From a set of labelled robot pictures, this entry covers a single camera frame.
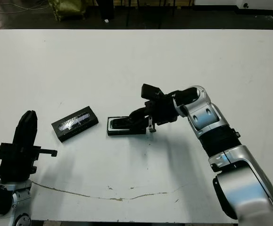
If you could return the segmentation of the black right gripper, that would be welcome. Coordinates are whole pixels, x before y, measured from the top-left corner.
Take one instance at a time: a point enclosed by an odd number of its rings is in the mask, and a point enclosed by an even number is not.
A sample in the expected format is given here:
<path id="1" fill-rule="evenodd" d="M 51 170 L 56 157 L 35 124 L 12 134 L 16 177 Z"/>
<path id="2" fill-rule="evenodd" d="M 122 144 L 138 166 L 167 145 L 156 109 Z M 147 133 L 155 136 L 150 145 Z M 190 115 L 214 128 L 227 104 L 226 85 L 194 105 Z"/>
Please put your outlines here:
<path id="1" fill-rule="evenodd" d="M 151 133 L 156 132 L 155 125 L 163 125 L 177 121 L 178 112 L 172 96 L 145 102 L 145 107 L 130 113 L 128 125 L 130 128 L 149 127 Z"/>

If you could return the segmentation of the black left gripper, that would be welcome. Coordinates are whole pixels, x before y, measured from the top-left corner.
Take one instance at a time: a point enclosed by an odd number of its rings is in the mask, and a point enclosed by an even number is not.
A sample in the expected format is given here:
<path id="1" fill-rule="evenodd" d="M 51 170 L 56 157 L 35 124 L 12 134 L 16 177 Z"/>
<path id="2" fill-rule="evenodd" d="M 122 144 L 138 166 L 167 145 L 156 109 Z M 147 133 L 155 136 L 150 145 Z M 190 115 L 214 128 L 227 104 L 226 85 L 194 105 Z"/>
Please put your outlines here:
<path id="1" fill-rule="evenodd" d="M 36 172 L 37 167 L 33 164 L 38 160 L 41 153 L 49 154 L 52 157 L 57 156 L 58 152 L 56 150 L 33 146 L 37 134 L 37 121 L 36 112 L 28 110 L 19 120 L 14 133 L 13 143 L 0 144 L 0 179 L 3 182 L 21 182 L 27 180 L 31 174 Z"/>

